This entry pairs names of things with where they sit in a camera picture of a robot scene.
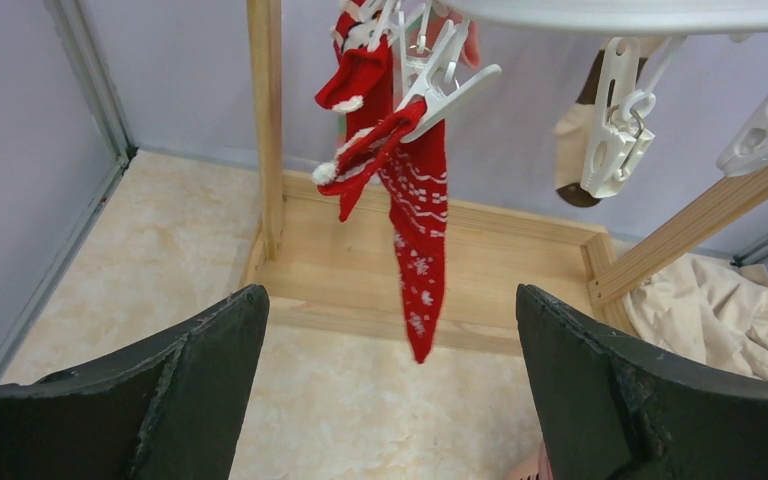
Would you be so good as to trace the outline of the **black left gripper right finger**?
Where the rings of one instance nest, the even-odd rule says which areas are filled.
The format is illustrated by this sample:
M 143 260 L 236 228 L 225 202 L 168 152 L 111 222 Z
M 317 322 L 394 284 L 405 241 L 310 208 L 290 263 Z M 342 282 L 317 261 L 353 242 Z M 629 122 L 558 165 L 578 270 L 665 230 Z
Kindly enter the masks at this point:
M 516 320 L 556 479 L 768 479 L 768 382 L 709 367 L 522 285 Z

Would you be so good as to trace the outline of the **pink plastic laundry basket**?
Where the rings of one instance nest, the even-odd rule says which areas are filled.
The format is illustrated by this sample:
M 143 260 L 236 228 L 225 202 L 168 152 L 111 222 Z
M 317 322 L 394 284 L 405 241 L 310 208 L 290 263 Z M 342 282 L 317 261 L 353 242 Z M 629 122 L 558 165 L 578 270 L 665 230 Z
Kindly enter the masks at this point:
M 553 480 L 553 473 L 546 445 L 539 443 L 537 452 L 514 466 L 505 476 L 506 480 Z

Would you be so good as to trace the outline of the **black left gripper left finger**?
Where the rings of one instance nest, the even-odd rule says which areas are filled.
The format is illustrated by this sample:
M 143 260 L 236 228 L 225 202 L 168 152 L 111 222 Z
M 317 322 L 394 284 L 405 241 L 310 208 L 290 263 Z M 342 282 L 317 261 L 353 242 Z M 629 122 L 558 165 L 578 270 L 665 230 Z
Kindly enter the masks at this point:
M 270 308 L 250 285 L 35 383 L 0 385 L 0 479 L 226 479 Z

